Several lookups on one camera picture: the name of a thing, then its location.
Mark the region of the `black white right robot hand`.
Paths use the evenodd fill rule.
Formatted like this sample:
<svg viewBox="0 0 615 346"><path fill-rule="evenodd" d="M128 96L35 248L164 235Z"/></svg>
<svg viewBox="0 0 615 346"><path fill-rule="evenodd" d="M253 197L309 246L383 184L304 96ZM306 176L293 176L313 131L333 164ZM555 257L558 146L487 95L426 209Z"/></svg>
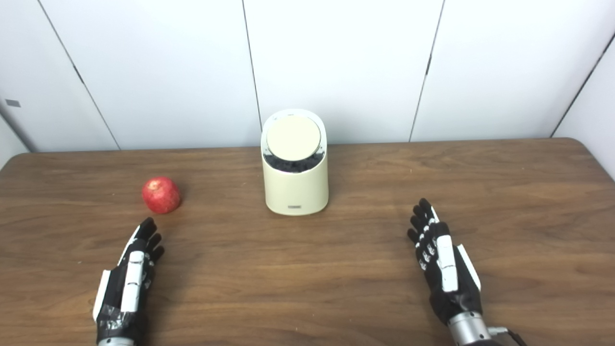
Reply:
<svg viewBox="0 0 615 346"><path fill-rule="evenodd" d="M418 265L428 283L429 304L437 318L447 324L464 312L483 313L480 281L461 245L455 245L448 224L440 221L425 198L413 207L408 238Z"/></svg>

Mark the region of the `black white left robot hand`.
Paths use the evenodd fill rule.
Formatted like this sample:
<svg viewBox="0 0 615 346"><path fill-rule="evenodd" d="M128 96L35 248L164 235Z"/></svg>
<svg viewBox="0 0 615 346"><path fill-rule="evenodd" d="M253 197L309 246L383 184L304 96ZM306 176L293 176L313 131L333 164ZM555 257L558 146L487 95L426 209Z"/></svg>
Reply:
<svg viewBox="0 0 615 346"><path fill-rule="evenodd" d="M164 254L162 235L148 217L137 226L112 270L104 270L95 297L93 320L98 346L138 346L148 330L145 313L155 265Z"/></svg>

